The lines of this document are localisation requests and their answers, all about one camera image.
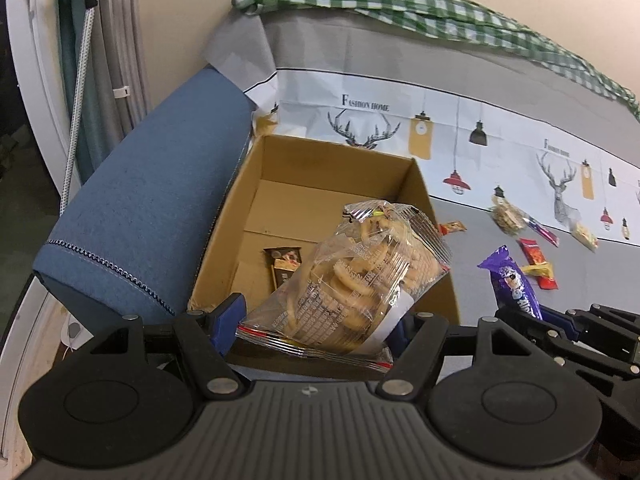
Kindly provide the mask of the purple chocolate bar wrapper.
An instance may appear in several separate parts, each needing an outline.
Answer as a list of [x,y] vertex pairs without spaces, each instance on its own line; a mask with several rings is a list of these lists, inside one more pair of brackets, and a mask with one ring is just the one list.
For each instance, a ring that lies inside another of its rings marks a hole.
[[520,311],[531,318],[542,319],[540,305],[532,285],[512,259],[506,245],[496,249],[478,267],[489,272],[500,309]]

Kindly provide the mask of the clear bag of nut snacks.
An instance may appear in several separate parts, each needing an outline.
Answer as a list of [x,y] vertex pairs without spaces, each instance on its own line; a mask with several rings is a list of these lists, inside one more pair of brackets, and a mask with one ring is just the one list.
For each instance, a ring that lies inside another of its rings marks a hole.
[[490,215],[501,231],[515,236],[527,228],[523,213],[505,198],[494,196],[491,201]]

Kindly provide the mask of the small red orange candy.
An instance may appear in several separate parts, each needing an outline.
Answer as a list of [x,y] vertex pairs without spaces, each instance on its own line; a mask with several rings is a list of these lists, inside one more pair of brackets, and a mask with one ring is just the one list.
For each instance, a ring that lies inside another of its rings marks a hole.
[[446,236],[455,232],[465,232],[466,226],[458,220],[449,221],[445,223],[439,223],[438,225],[439,231],[442,233],[442,236]]

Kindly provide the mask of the clear bag of biscuits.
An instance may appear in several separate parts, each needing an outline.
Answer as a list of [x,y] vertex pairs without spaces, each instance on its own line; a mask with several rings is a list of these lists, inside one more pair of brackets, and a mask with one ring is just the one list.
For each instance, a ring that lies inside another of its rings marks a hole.
[[289,356],[385,373],[393,365],[388,336],[450,264],[442,234],[419,208],[348,204],[334,234],[248,312],[236,334]]

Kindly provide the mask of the black cracker packet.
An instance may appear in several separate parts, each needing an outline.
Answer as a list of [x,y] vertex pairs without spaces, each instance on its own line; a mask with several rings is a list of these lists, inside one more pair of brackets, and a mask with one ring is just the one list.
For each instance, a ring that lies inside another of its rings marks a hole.
[[302,254],[299,247],[271,247],[265,248],[268,268],[274,289],[278,289],[302,264]]

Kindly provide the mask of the red chip snack packet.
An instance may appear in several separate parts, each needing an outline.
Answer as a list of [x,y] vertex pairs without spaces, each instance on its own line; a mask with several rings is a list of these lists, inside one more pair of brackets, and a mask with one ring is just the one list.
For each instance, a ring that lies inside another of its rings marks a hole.
[[[524,255],[527,259],[528,264],[534,263],[542,263],[548,261],[544,256],[544,253],[541,251],[539,245],[534,240],[530,240],[529,238],[520,238],[518,240],[518,244],[521,247],[521,250],[524,252]],[[558,283],[554,277],[554,280],[546,280],[545,278],[533,278],[536,280],[538,286],[544,290],[553,290],[558,289]]]

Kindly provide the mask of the purple pink snack bar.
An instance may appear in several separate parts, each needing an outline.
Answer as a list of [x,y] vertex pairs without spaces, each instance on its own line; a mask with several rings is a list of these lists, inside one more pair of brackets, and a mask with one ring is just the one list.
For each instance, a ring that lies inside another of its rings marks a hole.
[[559,241],[558,237],[552,231],[550,231],[545,226],[540,224],[536,219],[534,219],[531,216],[526,216],[524,218],[524,221],[528,225],[529,229],[534,230],[536,233],[538,233],[545,240],[548,240],[548,242],[550,244],[552,244],[554,247],[559,247],[560,246],[560,241]]

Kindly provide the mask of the yellow green snack packet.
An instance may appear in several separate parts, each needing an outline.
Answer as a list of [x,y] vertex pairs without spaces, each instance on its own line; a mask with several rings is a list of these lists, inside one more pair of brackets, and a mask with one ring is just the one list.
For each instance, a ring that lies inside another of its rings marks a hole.
[[575,240],[578,240],[580,244],[583,244],[592,252],[595,252],[599,247],[597,237],[595,237],[593,232],[584,226],[582,222],[574,222],[570,228],[570,234],[572,234],[572,237],[574,237]]

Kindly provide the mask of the printed sofa cover cloth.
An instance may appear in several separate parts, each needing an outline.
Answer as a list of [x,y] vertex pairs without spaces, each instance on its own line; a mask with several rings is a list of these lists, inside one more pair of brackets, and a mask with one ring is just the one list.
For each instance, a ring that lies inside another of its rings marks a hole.
[[[254,124],[407,156],[419,166],[449,237],[463,316],[494,302],[478,265],[518,241],[490,218],[503,197],[555,232],[543,242],[558,289],[546,306],[639,307],[639,125],[626,107],[532,62],[450,46],[346,11],[230,13],[206,62],[254,104]],[[592,252],[570,234],[597,237]]]

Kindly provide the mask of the brown cardboard box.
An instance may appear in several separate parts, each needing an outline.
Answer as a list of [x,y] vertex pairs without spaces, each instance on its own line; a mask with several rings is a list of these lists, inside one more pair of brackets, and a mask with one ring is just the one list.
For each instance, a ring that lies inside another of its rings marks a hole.
[[[277,290],[265,248],[299,247],[303,263],[319,243],[334,234],[343,220],[344,207],[366,200],[415,206],[437,228],[427,187],[414,160],[292,136],[264,136],[248,153],[219,211],[192,290],[190,309],[210,312],[235,296],[241,300],[246,318]],[[458,322],[449,272],[407,314],[418,312]],[[252,344],[236,334],[242,321],[231,330],[235,363],[326,377],[384,374],[326,359],[289,356]]]

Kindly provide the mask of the grey curtain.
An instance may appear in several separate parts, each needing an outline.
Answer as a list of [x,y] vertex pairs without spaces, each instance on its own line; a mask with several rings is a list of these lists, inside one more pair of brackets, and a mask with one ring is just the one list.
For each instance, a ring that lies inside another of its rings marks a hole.
[[[56,0],[67,108],[73,108],[84,0]],[[99,0],[91,34],[76,168],[86,182],[152,110],[143,61],[138,0]]]

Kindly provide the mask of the green checked cloth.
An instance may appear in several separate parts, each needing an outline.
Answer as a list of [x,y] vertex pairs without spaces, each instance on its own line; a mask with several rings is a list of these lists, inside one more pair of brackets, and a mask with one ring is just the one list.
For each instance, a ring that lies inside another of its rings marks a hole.
[[281,10],[349,11],[436,40],[503,51],[538,64],[639,116],[634,92],[581,56],[513,18],[471,0],[231,0],[247,15]]

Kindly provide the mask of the white door frame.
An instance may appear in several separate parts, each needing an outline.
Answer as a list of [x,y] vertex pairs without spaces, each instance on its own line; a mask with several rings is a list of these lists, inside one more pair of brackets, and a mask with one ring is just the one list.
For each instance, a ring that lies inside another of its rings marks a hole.
[[22,101],[58,192],[64,188],[70,118],[60,69],[55,0],[6,0],[9,40]]

